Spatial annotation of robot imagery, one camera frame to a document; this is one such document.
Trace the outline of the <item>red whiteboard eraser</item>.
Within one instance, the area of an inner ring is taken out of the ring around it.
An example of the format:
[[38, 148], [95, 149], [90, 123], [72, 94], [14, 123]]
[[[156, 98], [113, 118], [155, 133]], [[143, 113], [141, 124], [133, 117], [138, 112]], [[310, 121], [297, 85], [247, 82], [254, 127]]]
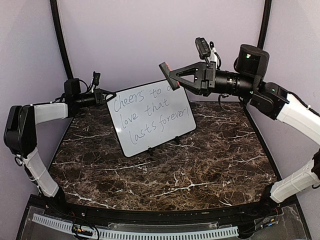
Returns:
[[165, 79], [167, 80], [171, 89], [173, 91], [179, 89], [180, 88], [179, 82], [170, 76], [171, 68], [169, 67], [169, 65], [166, 62], [162, 62], [161, 64], [159, 64], [159, 68], [162, 74], [164, 75]]

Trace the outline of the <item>white whiteboard with black frame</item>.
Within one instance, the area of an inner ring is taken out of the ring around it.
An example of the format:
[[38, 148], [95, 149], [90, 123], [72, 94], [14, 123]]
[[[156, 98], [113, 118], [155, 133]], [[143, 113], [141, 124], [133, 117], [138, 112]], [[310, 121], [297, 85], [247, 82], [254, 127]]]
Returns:
[[172, 90], [166, 80], [121, 90], [107, 107], [122, 152], [128, 158], [197, 127], [185, 89]]

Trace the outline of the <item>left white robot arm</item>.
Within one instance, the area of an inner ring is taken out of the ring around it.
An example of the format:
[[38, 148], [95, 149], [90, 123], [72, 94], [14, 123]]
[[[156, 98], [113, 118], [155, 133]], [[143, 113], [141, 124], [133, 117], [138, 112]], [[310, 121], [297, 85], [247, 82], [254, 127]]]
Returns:
[[65, 81], [64, 92], [55, 101], [12, 106], [3, 136], [4, 144], [15, 156], [16, 164], [24, 168], [29, 180], [36, 185], [39, 192], [53, 201], [50, 208], [60, 218], [67, 218], [71, 208], [65, 203], [64, 191], [52, 178], [40, 157], [36, 126], [73, 118], [81, 108], [105, 105], [117, 95], [115, 92], [98, 88], [97, 77], [93, 78], [85, 92], [81, 90], [81, 83], [79, 78]]

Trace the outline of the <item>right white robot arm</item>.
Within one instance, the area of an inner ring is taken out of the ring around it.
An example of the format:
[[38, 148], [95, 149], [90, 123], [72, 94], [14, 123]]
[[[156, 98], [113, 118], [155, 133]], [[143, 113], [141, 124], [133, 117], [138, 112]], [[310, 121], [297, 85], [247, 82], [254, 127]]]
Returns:
[[[172, 90], [183, 87], [195, 95], [207, 97], [211, 93], [237, 96], [272, 120], [287, 124], [320, 142], [320, 115], [304, 103], [294, 92], [274, 82], [264, 82], [270, 55], [253, 45], [242, 44], [234, 64], [234, 72], [218, 69], [213, 61], [214, 47], [203, 38], [196, 41], [200, 62], [171, 70], [164, 65]], [[320, 153], [302, 168], [283, 180], [269, 184], [255, 205], [255, 213], [266, 217], [276, 206], [308, 187], [320, 185]]]

